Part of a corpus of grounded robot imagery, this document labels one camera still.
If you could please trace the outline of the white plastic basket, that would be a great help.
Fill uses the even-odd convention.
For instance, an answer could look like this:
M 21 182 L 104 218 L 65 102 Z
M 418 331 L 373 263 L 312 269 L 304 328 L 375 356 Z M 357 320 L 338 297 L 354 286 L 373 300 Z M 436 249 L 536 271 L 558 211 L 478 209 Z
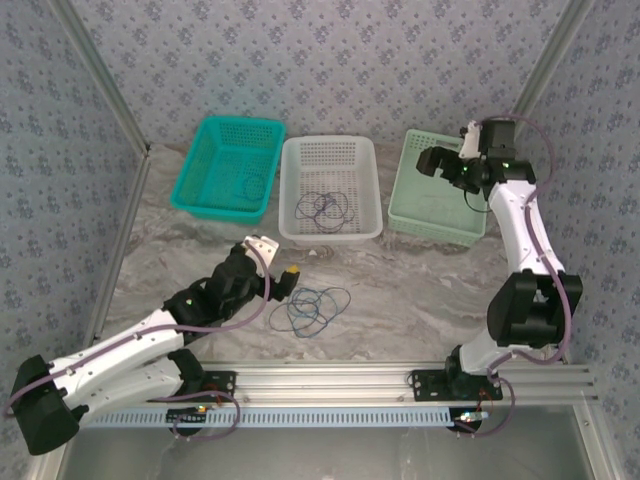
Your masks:
M 286 140 L 279 185 L 279 232 L 298 245 L 359 244 L 383 229 L 373 142 L 362 136 Z

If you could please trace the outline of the mint green plastic basket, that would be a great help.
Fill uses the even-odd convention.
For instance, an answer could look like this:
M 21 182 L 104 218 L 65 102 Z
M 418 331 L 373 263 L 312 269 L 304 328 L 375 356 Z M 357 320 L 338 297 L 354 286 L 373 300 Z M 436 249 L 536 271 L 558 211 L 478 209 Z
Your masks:
M 423 150 L 441 146 L 457 151 L 461 145 L 460 138 L 407 131 L 388 208 L 390 229 L 465 247 L 485 235 L 488 206 L 482 195 L 466 194 L 416 169 Z

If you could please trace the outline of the small control board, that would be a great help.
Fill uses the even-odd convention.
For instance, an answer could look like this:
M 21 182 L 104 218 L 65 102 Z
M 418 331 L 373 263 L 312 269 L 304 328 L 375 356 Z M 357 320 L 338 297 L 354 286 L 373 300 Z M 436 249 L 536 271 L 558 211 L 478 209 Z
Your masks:
M 450 408 L 449 414 L 453 425 L 449 427 L 450 431 L 461 434 L 475 434 L 481 427 L 482 422 L 489 418 L 489 413 L 482 409 L 472 408 Z
M 200 432 L 207 419 L 205 407 L 168 409 L 165 422 L 169 430 L 178 436 L 190 437 Z

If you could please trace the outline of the teal plastic basket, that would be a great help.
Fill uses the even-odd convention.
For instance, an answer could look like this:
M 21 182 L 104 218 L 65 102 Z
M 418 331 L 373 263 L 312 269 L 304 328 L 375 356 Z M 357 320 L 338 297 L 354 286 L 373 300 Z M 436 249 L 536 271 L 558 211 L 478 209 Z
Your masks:
M 205 118 L 176 180 L 171 205 L 199 219 L 260 223 L 285 134 L 285 124 L 277 120 Z

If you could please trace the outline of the grey metal panel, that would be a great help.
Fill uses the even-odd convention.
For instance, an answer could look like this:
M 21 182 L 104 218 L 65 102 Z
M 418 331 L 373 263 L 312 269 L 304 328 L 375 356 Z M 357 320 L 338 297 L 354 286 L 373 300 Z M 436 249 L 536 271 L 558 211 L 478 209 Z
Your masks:
M 524 407 L 488 438 L 446 428 L 87 429 L 56 480 L 595 480 L 571 408 Z

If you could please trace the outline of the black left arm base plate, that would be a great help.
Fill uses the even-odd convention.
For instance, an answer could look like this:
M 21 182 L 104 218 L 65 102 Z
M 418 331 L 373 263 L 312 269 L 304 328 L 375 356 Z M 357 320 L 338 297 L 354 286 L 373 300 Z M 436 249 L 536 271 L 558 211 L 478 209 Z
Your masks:
M 204 401 L 207 391 L 220 391 L 234 395 L 236 375 L 233 371 L 204 371 L 202 373 L 180 373 L 152 375 L 141 387 L 147 401 L 162 401 L 164 398 L 190 395 L 190 401 Z

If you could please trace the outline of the aluminium mounting rail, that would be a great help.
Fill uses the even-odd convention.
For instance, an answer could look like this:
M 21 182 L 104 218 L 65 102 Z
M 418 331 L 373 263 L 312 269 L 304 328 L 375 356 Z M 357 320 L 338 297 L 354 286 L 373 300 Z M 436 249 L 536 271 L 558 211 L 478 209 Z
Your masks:
M 414 402 L 409 374 L 440 369 L 434 362 L 205 362 L 206 370 L 234 371 L 234 396 L 245 406 L 404 406 Z M 537 366 L 512 360 L 499 368 L 518 406 L 593 404 L 594 378 L 583 365 Z

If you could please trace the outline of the aluminium frame post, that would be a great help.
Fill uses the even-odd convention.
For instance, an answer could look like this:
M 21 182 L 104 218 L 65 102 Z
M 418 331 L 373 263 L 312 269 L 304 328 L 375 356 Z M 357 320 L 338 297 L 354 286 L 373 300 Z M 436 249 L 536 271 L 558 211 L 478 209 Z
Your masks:
M 47 0 L 47 2 L 60 21 L 96 87 L 111 108 L 125 136 L 135 150 L 146 154 L 148 144 L 144 135 L 72 2 L 70 0 Z
M 511 109 L 512 114 L 533 119 L 532 112 L 536 104 L 550 84 L 555 70 L 576 38 L 595 1 L 566 0 L 556 25 L 545 41 L 544 48 Z

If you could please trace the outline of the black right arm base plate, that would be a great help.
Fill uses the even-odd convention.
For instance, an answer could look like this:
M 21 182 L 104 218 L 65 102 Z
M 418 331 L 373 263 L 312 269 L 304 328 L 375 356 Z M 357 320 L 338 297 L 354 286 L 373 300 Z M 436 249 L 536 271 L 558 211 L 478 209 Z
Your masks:
M 500 386 L 495 387 L 486 377 L 466 373 L 447 373 L 442 370 L 414 370 L 410 375 L 416 402 L 463 401 L 481 399 L 502 400 Z

